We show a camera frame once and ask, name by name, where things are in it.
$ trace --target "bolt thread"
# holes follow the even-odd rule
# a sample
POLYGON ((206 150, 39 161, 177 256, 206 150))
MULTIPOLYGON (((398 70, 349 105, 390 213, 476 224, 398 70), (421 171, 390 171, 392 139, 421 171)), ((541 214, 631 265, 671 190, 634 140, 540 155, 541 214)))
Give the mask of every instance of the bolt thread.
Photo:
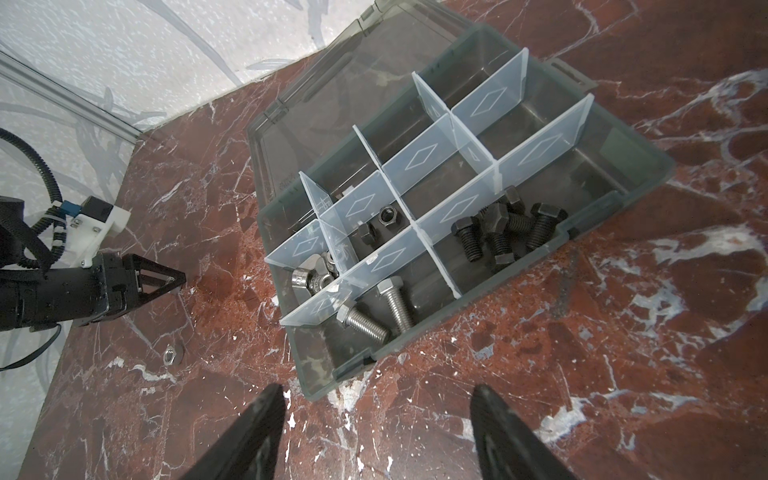
POLYGON ((402 293, 400 290, 392 289, 385 293, 384 296, 389 304, 389 309, 392 311, 392 315, 395 317, 397 328, 402 335, 406 330, 413 326, 411 313, 408 311, 408 308, 406 308, 406 302, 402 299, 402 293))
POLYGON ((464 228, 459 230, 458 238, 462 241, 462 248, 464 248, 467 260, 476 262, 482 258, 482 247, 473 229, 464 228))
POLYGON ((491 244, 491 253, 494 255, 512 252, 512 245, 509 244, 509 239, 503 233, 489 233, 488 242, 491 244))
POLYGON ((554 228, 558 224, 558 219, 548 217, 546 215, 539 215, 536 217, 533 228, 528 234, 528 241, 525 242, 525 247, 529 251, 536 250, 540 246, 544 245, 552 238, 554 228))
POLYGON ((346 317, 346 324, 378 343, 384 343, 389 338, 389 331, 386 328, 374 322, 357 309, 349 311, 346 317))
POLYGON ((528 233, 533 230, 535 221, 525 215, 509 214, 507 228, 514 233, 528 233))

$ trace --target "red marble countertop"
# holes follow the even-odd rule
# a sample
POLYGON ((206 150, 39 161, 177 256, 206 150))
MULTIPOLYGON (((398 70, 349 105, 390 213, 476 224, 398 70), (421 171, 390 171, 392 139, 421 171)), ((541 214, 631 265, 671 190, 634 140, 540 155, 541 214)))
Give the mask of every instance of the red marble countertop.
POLYGON ((308 62, 249 84, 137 144, 118 199, 131 222, 112 247, 187 285, 72 330, 20 478, 178 478, 271 382, 290 419, 277 478, 479 478, 478 382, 582 478, 765 478, 765 5, 448 4, 593 78, 601 105, 677 160, 674 178, 309 403, 243 133, 308 62), (166 370, 173 339, 187 352, 166 370))

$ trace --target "wall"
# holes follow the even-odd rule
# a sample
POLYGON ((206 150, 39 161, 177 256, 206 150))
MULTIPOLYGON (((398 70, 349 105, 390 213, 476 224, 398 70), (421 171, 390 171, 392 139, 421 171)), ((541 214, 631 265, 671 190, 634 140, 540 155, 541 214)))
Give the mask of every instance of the wall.
POLYGON ((140 129, 325 47, 372 0, 16 0, 0 50, 140 129))
MULTIPOLYGON (((4 78, 0 78, 0 127, 23 138, 43 157, 64 199, 79 204, 88 195, 95 195, 114 202, 132 144, 4 78)), ((23 199, 25 219, 34 223, 50 206, 48 193, 27 157, 2 140, 0 171, 0 195, 23 199)), ((45 242, 50 245, 50 238, 45 242)), ((69 266, 67 259, 65 254, 57 266, 69 266)), ((62 334, 43 356, 20 369, 0 373, 0 478, 16 478, 21 468, 70 323, 66 322, 62 334)), ((51 333, 26 329, 0 332, 0 365, 37 349, 51 333)))

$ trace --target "open lid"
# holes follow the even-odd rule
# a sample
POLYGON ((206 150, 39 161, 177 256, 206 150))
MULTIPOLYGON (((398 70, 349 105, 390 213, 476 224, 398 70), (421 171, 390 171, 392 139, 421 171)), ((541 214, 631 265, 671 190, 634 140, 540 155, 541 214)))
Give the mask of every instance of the open lid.
POLYGON ((378 0, 248 126, 261 207, 365 124, 472 23, 434 0, 378 0))

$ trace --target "white wall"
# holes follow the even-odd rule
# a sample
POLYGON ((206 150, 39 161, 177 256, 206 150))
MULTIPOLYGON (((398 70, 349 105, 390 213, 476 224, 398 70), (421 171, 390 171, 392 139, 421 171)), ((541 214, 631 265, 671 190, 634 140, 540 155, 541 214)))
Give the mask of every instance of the white wall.
MULTIPOLYGON (((133 145, 4 78, 0 78, 0 127, 23 138, 43 157, 65 200, 79 204, 95 195, 114 202, 133 145)), ((0 195, 23 199, 27 223, 37 221, 50 206, 42 179, 24 154, 2 140, 0 172, 0 195)), ((50 237, 44 242, 50 245, 50 237)), ((56 342, 34 362, 0 372, 0 478, 18 475, 70 324, 65 323, 56 342)), ((0 332, 0 365, 26 356, 52 333, 0 332)))
POLYGON ((141 129, 329 44, 372 0, 4 0, 0 50, 141 129))

